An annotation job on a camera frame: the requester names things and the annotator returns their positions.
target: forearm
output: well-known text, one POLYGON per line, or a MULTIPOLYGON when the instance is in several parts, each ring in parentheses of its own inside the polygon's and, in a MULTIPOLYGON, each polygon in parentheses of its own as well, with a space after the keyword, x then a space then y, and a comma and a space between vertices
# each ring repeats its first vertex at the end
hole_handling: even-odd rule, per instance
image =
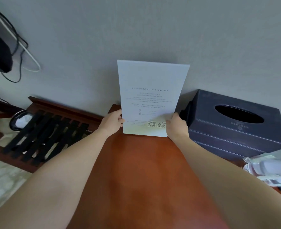
POLYGON ((0 228, 65 228, 106 138, 97 130, 43 165, 0 208, 0 228))
POLYGON ((281 228, 281 195, 188 137, 173 140, 230 228, 281 228))

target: black slat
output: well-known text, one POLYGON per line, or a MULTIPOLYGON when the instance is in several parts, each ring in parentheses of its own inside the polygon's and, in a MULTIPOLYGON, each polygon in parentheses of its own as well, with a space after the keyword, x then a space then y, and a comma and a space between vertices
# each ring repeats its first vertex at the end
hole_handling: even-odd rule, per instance
POLYGON ((13 152, 11 155, 12 158, 18 158, 22 152, 25 151, 25 148, 28 146, 29 143, 31 143, 41 132, 41 130, 44 128, 44 126, 50 121, 51 117, 53 116, 53 113, 46 113, 43 117, 43 119, 38 123, 38 125, 35 127, 34 130, 26 137, 26 139, 20 144, 20 146, 16 149, 16 151, 13 152))
POLYGON ((45 128, 43 133, 39 136, 39 138, 34 142, 31 148, 24 154, 22 161, 27 162, 32 155, 38 150, 38 148, 43 144, 43 142, 53 133, 56 124, 58 124, 61 120, 62 116, 56 115, 49 125, 45 128))
POLYGON ((79 125, 78 121, 73 121, 71 125, 68 127, 67 131, 65 132, 62 140, 57 144, 51 154, 48 156, 47 161, 56 156, 58 153, 62 151, 64 146, 68 143, 70 137, 72 136, 73 132, 77 129, 79 125))
POLYGON ((56 142, 58 137, 63 133, 63 130, 66 126, 68 126, 70 122, 69 118, 64 118, 58 125, 56 131, 53 133, 51 138, 48 140, 48 142, 45 144, 45 146, 42 148, 40 153, 35 156, 34 160, 32 161, 33 165, 39 165, 40 162, 44 159, 45 155, 48 153, 48 151, 51 149, 53 144, 56 142))
POLYGON ((71 146, 72 144, 75 144, 76 142, 80 141, 88 127, 89 127, 88 124, 82 123, 81 126, 78 128, 75 136, 68 143, 68 147, 71 146))
POLYGON ((37 111, 36 114, 32 117, 32 119, 28 122, 28 124, 19 132, 15 138, 12 139, 11 142, 8 143, 2 150, 3 154, 7 154, 11 151, 11 149, 16 146, 17 143, 32 129, 35 125, 36 121, 43 115, 44 111, 37 111))

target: hotel information card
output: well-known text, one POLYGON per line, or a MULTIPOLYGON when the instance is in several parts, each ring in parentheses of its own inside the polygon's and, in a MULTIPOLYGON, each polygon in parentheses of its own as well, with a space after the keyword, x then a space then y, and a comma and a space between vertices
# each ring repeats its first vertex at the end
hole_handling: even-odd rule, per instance
POLYGON ((189 65, 117 60, 123 133, 167 137, 189 65))

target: floor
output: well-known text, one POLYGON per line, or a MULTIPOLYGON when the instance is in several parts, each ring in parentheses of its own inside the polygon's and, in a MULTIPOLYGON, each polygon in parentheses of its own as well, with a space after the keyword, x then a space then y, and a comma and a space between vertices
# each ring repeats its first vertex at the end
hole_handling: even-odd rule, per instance
MULTIPOLYGON (((0 139, 0 146, 7 145, 18 132, 9 128, 10 118, 0 119, 0 132, 4 134, 0 139)), ((0 206, 13 195, 14 192, 31 176, 24 170, 0 161, 0 206)))

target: brown wooden table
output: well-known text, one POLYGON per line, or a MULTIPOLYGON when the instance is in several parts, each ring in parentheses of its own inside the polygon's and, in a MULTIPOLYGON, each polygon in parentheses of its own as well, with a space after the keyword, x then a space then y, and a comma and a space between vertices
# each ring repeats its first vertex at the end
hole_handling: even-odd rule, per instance
POLYGON ((105 142, 67 228, 228 227, 169 138, 119 130, 105 142))

